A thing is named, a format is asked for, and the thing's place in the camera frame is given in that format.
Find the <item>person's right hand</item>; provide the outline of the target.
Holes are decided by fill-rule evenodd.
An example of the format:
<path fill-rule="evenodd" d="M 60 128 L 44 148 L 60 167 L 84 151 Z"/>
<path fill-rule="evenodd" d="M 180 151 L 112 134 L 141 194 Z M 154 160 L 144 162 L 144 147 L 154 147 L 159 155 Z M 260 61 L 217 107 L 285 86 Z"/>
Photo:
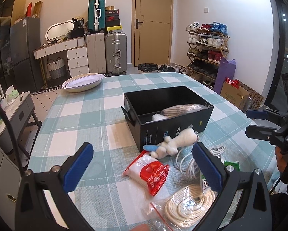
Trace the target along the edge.
<path fill-rule="evenodd" d="M 283 182 L 284 181 L 283 174 L 287 166 L 287 162 L 283 158 L 283 155 L 281 154 L 281 148 L 279 148 L 278 146 L 276 146 L 275 148 L 275 155 L 276 155 L 277 168 L 280 172 L 281 181 Z"/>

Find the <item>person's left hand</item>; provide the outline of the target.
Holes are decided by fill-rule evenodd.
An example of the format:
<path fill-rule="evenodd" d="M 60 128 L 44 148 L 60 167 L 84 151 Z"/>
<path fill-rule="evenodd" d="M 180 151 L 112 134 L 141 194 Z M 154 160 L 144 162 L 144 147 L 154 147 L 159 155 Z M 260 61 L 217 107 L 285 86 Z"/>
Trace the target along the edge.
<path fill-rule="evenodd" d="M 150 228 L 147 224 L 140 224 L 134 228 L 132 228 L 130 231 L 149 231 Z"/>

